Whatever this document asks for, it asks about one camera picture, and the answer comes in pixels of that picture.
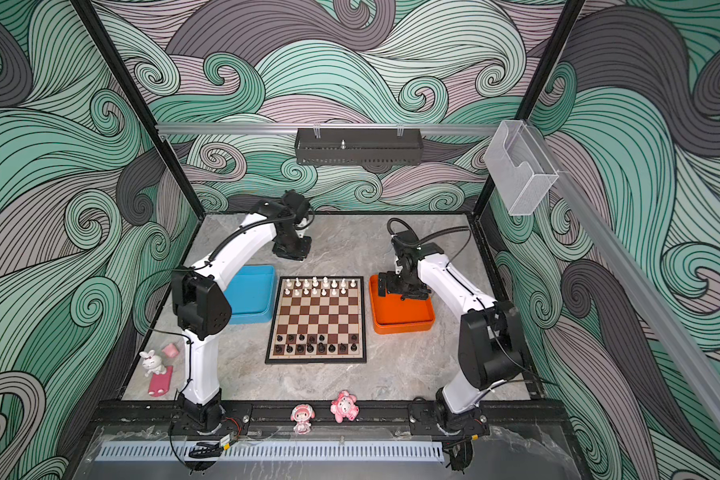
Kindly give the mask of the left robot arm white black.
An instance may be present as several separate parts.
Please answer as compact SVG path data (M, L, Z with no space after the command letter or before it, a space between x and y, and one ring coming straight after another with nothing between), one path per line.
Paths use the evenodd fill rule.
M172 310L187 342L185 386L178 393L178 405L199 433L211 434L222 423L219 335L232 316L225 290L253 255L268 244L280 258L306 259L311 238L303 230L310 224L311 213L309 200L294 190L286 191L278 200L260 200L209 254L190 267L172 271Z

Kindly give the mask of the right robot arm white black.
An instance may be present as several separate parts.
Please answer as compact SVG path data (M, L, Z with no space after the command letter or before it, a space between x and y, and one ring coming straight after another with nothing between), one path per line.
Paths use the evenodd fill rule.
M489 392L526 368L523 332L510 329L519 312L511 302L481 291L435 243L439 237L468 232L469 227L448 227L420 237L407 222L393 217L386 228L395 267L378 275L378 295L424 301L434 294L459 320L459 371L436 393L435 415L442 430L461 430Z

